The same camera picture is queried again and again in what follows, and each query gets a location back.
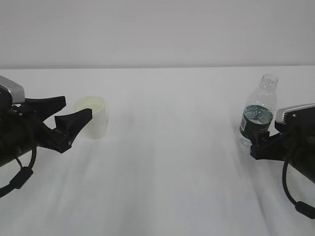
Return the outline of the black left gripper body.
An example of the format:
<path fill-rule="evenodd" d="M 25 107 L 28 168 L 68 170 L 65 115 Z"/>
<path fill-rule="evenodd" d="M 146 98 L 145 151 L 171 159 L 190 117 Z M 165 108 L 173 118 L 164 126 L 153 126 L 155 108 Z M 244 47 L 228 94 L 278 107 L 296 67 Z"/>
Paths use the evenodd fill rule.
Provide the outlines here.
<path fill-rule="evenodd" d="M 9 109 L 9 153 L 25 154 L 36 151 L 37 147 L 64 153 L 71 148 L 72 143 L 67 142 L 60 131 L 55 127 L 49 128 L 44 122 L 24 120 L 27 112 L 26 106 L 12 106 Z"/>

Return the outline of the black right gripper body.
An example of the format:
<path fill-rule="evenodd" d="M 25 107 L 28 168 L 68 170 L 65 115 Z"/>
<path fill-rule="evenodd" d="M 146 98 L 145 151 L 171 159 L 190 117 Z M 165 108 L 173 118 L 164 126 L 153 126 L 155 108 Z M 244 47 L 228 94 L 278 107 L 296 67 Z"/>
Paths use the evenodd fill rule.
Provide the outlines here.
<path fill-rule="evenodd" d="M 289 162 L 315 161 L 315 131 L 287 130 L 270 135 L 259 146 L 252 146 L 250 155 L 256 160 L 275 160 Z"/>

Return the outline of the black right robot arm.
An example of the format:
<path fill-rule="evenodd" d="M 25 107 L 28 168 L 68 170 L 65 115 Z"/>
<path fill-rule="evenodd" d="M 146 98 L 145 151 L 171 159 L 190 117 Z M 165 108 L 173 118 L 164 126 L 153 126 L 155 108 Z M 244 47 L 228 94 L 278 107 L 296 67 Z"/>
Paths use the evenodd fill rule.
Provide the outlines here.
<path fill-rule="evenodd" d="M 315 130 L 295 130 L 277 133 L 257 133 L 252 138 L 251 156 L 256 160 L 282 161 L 289 164 L 311 182 L 315 181 Z"/>

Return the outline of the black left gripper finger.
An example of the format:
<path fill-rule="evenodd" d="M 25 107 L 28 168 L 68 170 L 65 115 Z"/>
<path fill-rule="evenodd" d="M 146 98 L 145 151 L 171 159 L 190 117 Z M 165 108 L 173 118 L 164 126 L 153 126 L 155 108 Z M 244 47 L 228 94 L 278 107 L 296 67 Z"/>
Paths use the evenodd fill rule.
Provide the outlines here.
<path fill-rule="evenodd" d="M 85 108 L 72 114 L 55 116 L 55 124 L 60 133 L 67 138 L 67 142 L 72 143 L 92 118 L 92 109 Z"/>
<path fill-rule="evenodd" d="M 66 106 L 66 98 L 65 96 L 42 99 L 26 98 L 24 106 L 27 108 L 24 120 L 44 122 L 47 118 L 61 111 Z"/>

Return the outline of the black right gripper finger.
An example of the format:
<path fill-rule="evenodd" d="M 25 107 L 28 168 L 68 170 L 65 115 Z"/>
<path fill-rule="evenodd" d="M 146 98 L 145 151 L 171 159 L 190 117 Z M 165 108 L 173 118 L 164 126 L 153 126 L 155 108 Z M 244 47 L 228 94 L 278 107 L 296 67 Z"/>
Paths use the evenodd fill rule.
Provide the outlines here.
<path fill-rule="evenodd" d="M 251 143 L 252 146 L 259 146 L 260 144 L 266 142 L 270 137 L 269 131 L 253 131 L 251 133 Z"/>

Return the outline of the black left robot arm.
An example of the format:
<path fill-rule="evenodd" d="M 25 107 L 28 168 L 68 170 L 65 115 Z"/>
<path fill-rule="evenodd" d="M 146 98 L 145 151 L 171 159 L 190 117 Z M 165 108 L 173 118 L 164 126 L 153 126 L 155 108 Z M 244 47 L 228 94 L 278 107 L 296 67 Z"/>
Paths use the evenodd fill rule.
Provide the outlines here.
<path fill-rule="evenodd" d="M 3 166 L 37 147 L 64 153 L 76 136 L 92 120 L 92 110 L 55 116 L 55 128 L 44 122 L 66 106 L 65 96 L 25 99 L 13 103 L 12 95 L 0 89 L 0 164 Z"/>

